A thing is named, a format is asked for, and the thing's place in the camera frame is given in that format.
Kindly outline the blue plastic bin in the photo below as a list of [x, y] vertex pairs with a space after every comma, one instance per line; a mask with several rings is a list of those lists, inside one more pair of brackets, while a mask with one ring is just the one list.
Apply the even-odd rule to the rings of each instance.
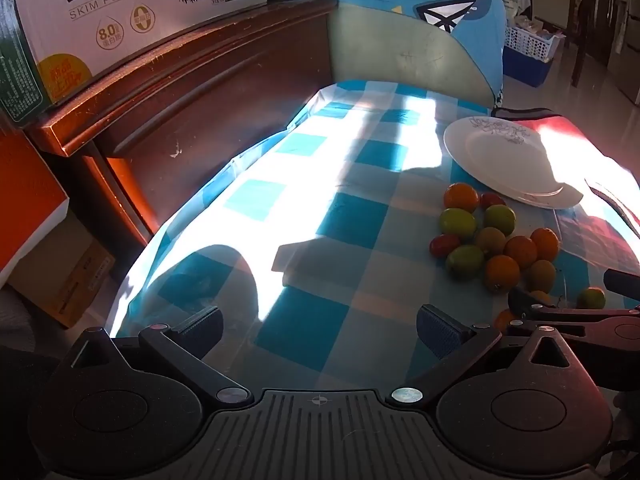
[[551, 62], [536, 60], [509, 47], [503, 49], [502, 64], [506, 76], [533, 88], [538, 88], [544, 83], [552, 65]]

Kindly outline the brown cardboard box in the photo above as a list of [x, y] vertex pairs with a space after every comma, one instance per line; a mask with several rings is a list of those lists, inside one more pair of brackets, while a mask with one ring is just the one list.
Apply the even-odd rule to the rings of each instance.
[[114, 257], [74, 214], [17, 263], [8, 283], [58, 324], [73, 327], [114, 266]]

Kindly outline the white lattice basket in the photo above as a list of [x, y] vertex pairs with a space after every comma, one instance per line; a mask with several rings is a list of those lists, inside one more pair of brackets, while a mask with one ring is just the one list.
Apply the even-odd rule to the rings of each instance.
[[560, 32], [552, 34], [545, 29], [531, 32], [520, 26], [506, 26], [507, 48], [544, 63], [554, 58], [556, 49], [564, 39], [565, 36]]

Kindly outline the white milk carton box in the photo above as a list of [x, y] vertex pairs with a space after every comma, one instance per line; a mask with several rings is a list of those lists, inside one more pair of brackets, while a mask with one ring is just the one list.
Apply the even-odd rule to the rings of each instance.
[[1, 0], [1, 113], [25, 125], [114, 67], [266, 0]]

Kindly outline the coral pink towel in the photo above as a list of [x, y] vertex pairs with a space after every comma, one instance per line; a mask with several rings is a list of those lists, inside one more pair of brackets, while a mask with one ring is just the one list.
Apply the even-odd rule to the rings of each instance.
[[536, 131], [554, 174], [580, 192], [589, 188], [639, 236], [638, 181], [615, 159], [603, 154], [569, 119], [544, 107], [495, 107], [490, 116]]

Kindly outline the dark wooden cabinet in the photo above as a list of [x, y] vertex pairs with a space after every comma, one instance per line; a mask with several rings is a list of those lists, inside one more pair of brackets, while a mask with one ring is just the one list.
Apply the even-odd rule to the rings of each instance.
[[187, 32], [27, 128], [75, 214], [137, 254], [229, 159], [282, 130], [331, 83], [334, 0], [270, 3]]

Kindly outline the orange mandarin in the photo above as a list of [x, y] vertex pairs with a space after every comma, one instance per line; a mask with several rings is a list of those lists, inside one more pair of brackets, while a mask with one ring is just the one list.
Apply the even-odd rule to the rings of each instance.
[[471, 185], [458, 182], [448, 186], [442, 202], [445, 208], [458, 208], [472, 214], [480, 204], [480, 196]]
[[520, 267], [509, 256], [498, 255], [485, 263], [483, 284], [492, 294], [505, 294], [518, 284], [520, 278]]

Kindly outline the white floral plate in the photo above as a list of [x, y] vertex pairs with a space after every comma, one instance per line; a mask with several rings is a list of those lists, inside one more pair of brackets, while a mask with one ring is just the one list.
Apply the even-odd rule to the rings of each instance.
[[505, 119], [467, 117], [446, 128], [444, 144], [471, 177], [512, 200], [570, 209], [584, 196], [586, 182], [550, 128], [536, 131]]

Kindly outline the red cardboard box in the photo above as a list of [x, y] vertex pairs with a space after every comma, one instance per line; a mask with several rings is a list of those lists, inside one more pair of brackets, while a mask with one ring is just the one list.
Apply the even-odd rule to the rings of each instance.
[[68, 196], [27, 136], [1, 133], [1, 285], [66, 217]]

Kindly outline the green jujube fruit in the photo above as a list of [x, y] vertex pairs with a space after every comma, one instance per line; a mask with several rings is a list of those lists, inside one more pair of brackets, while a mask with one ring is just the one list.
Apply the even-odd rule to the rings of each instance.
[[476, 219], [464, 209], [446, 208], [439, 216], [439, 229], [442, 234], [470, 240], [476, 232]]

